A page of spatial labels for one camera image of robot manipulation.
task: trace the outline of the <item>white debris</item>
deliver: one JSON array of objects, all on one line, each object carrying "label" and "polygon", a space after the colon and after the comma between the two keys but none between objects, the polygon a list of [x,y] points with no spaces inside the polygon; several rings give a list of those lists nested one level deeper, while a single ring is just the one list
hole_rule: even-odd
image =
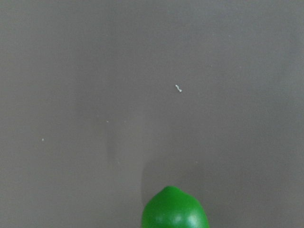
[{"label": "white debris", "polygon": [[180,87],[179,87],[178,85],[175,85],[175,87],[177,88],[177,90],[178,90],[179,92],[182,92],[182,90],[180,89]]}]

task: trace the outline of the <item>green fruit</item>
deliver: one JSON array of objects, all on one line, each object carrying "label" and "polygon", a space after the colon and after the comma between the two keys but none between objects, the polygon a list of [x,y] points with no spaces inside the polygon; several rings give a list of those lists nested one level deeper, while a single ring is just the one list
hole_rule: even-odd
[{"label": "green fruit", "polygon": [[142,213],[142,228],[209,228],[200,203],[174,186],[156,194]]}]

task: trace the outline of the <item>green lime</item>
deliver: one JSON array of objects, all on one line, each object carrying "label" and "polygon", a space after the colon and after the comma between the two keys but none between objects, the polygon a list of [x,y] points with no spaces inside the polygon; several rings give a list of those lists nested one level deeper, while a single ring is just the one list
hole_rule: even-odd
[{"label": "green lime", "polygon": [[177,187],[157,193],[142,213],[142,228],[209,228],[201,204]]}]

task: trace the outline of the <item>gray background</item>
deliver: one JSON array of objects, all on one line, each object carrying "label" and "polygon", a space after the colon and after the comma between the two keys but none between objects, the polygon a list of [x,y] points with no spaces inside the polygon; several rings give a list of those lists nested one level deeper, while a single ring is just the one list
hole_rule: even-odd
[{"label": "gray background", "polygon": [[1,228],[303,227],[303,114],[304,1],[0,1]]}]

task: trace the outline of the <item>shiny green surface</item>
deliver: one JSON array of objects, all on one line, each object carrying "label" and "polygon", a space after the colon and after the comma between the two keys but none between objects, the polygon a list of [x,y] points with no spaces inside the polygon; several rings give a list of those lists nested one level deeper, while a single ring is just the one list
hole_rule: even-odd
[{"label": "shiny green surface", "polygon": [[156,194],[142,213],[142,228],[209,228],[201,204],[174,186]]}]

